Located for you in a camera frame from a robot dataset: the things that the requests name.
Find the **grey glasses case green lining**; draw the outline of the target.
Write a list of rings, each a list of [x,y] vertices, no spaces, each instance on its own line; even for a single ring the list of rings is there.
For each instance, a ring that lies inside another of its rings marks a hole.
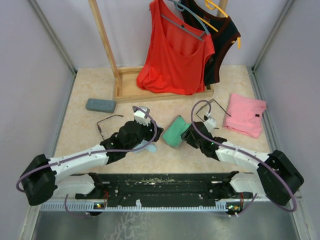
[[[178,147],[182,142],[181,134],[183,134],[190,125],[191,123],[187,123],[181,115],[177,115],[161,137],[167,145]]]

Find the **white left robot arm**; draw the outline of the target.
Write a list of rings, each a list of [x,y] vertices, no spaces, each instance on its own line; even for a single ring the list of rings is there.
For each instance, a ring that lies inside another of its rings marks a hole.
[[[37,206],[52,198],[66,196],[77,199],[101,197],[104,192],[102,182],[97,174],[85,171],[119,161],[128,152],[157,142],[163,131],[153,122],[143,125],[132,120],[109,138],[81,152],[52,158],[37,155],[19,179],[29,205]]]

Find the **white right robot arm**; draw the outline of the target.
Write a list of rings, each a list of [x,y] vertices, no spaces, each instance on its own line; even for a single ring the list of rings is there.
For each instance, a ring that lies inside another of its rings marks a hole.
[[[212,136],[203,122],[190,125],[180,136],[206,157],[246,170],[232,174],[223,185],[229,198],[247,192],[265,195],[275,204],[285,206],[304,183],[303,176],[282,151],[265,153],[242,148],[225,138]]]

